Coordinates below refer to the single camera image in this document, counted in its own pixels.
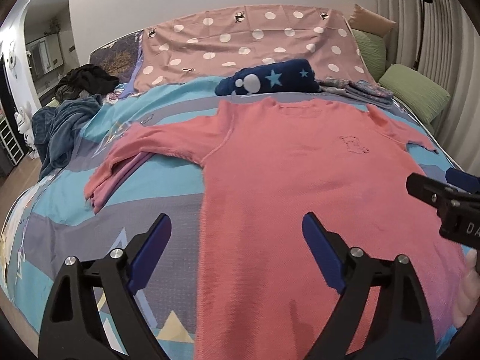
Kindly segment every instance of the pink shirt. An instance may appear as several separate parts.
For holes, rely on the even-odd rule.
[[[215,116],[132,125],[92,175],[86,197],[114,164],[139,152],[202,167],[196,359],[305,356],[338,300],[303,239],[308,211],[371,257],[408,255],[436,338],[451,325],[464,269],[461,248],[439,236],[435,209],[405,188],[411,172],[423,173],[406,144],[434,147],[377,107],[367,108],[324,100],[222,100]],[[351,350],[366,338],[377,296],[371,292]]]

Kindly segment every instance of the star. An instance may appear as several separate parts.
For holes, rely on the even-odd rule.
[[[282,84],[280,83],[280,81],[278,80],[280,78],[280,76],[282,75],[282,73],[277,73],[275,74],[275,72],[271,71],[270,73],[270,76],[265,76],[266,79],[270,80],[270,87],[273,88],[274,85],[280,85],[282,86]]]

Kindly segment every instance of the polka dot fabric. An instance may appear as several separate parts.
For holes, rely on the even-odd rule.
[[[243,68],[305,58],[318,79],[374,79],[338,11],[298,5],[217,9],[145,28],[138,92],[197,77],[231,76]]]

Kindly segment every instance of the white rack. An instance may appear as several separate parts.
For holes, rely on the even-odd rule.
[[[18,144],[17,139],[5,115],[0,115],[0,144],[7,152],[10,161],[13,165],[17,165],[23,158],[23,150]]]

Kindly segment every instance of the silver bolt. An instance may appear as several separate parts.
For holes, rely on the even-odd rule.
[[[123,255],[123,250],[122,249],[114,249],[110,252],[110,257],[112,259],[118,259]]]
[[[398,261],[401,264],[408,264],[410,262],[410,259],[409,259],[408,256],[405,256],[405,254],[400,254],[399,257],[398,257]]]
[[[350,249],[350,254],[353,257],[361,257],[363,256],[363,250],[360,249],[359,247],[352,247],[352,249]]]
[[[75,264],[76,261],[77,261],[77,259],[73,256],[67,257],[65,259],[65,265],[72,266],[73,264]]]

